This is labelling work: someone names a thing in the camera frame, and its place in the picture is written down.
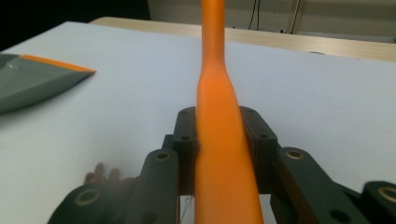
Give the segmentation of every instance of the gray spatula head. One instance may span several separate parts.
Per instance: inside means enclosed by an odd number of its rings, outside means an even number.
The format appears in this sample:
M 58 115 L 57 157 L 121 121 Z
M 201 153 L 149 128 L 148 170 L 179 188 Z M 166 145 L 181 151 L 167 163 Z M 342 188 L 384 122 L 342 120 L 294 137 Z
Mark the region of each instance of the gray spatula head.
M 0 54 L 0 114 L 45 101 L 94 73 L 36 56 Z

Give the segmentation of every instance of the light wood trim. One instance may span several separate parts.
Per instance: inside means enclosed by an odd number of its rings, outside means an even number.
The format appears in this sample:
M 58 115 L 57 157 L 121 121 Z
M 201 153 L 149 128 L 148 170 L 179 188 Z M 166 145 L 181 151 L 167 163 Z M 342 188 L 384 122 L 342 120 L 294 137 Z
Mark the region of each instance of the light wood trim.
M 172 35 L 201 37 L 201 26 L 160 21 L 139 21 L 103 17 L 91 24 Z M 396 62 L 396 45 L 307 35 L 287 35 L 226 28 L 225 39 L 231 42 L 266 47 L 318 52 L 328 55 L 385 62 Z

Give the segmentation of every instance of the white table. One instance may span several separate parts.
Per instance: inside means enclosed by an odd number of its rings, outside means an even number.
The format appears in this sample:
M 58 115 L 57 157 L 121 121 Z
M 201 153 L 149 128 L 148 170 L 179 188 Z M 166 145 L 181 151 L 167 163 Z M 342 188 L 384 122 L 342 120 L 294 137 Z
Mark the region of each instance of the white table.
M 97 73 L 0 116 L 0 223 L 46 223 L 99 161 L 138 175 L 177 112 L 195 105 L 199 37 L 67 22 L 5 52 Z M 357 191 L 369 180 L 396 183 L 396 63 L 232 42 L 226 60 L 239 104 L 259 111 L 282 146 L 308 151 Z

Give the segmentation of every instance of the orange utensil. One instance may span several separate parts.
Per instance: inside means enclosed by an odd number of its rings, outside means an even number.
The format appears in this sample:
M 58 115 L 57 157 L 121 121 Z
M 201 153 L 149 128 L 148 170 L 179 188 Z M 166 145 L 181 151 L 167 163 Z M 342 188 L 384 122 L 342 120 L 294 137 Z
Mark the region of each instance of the orange utensil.
M 202 0 L 195 223 L 263 223 L 239 104 L 224 61 L 224 0 Z

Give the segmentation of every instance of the orange edge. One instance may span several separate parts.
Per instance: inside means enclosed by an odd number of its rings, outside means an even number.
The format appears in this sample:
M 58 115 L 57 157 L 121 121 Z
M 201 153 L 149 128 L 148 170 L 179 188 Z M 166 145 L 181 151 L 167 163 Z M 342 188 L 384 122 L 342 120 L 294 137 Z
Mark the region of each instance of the orange edge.
M 31 60 L 31 61 L 36 61 L 36 62 L 41 62 L 41 63 L 48 63 L 48 64 L 51 64 L 51 65 L 67 68 L 67 69 L 70 69 L 70 70 L 73 70 L 73 71 L 76 71 L 76 72 L 92 72 L 92 73 L 96 72 L 96 70 L 93 70 L 91 68 L 77 66 L 77 65 L 74 65 L 74 64 L 71 64 L 71 63 L 63 63 L 63 62 L 55 61 L 55 60 L 52 60 L 52 59 L 41 58 L 41 57 L 29 55 L 29 54 L 23 54 L 23 55 L 20 56 L 20 58 Z

